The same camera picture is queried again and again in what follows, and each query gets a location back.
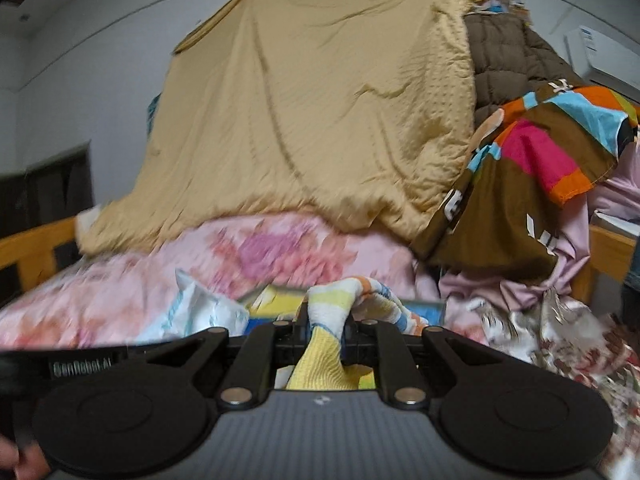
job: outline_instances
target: wooden headboard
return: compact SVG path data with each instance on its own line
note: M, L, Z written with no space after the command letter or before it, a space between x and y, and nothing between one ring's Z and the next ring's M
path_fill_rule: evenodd
M0 269L17 264L20 286L27 292L58 272L53 249L75 239L75 217L2 238Z
M571 295L584 304L590 304L598 274L611 276L617 282L625 279L631 264L636 240L602 227L589 226L588 263L571 283Z

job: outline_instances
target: finger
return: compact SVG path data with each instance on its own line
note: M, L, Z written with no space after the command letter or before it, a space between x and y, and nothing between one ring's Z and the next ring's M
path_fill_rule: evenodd
M19 460L18 447L0 435L0 469L13 469Z
M14 469L16 480L40 480L50 471L49 464L36 442L23 450L20 463Z

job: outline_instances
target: dark doorway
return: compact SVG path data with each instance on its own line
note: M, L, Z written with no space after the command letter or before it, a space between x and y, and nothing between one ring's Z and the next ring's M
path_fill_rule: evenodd
M0 176L0 238L75 216L92 206L91 171L84 147L24 174ZM56 248L59 269L79 259L73 242ZM15 266L0 269L0 308L20 294Z

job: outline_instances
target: floral bedding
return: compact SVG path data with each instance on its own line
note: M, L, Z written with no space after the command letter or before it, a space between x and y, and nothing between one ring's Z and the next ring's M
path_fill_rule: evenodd
M256 286L308 287L370 276L403 299L436 299L407 247L374 228L340 234L301 213L217 219L151 254L101 257L63 273L0 311L0 348L139 343L172 303L175 270L237 299Z
M621 327L553 289L535 307L515 312L483 298L453 299L451 330L598 391L615 422L599 469L609 480L640 479L640 361Z

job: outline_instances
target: metal pin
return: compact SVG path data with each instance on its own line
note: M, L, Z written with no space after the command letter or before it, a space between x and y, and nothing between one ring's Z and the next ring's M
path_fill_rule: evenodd
M220 394L220 399L237 406L238 404L244 404L252 399L252 393L246 388L227 388Z
M400 388L394 394L394 397L398 402L402 402L403 404L418 404L418 402L422 402L427 398L427 394L422 391L420 388Z

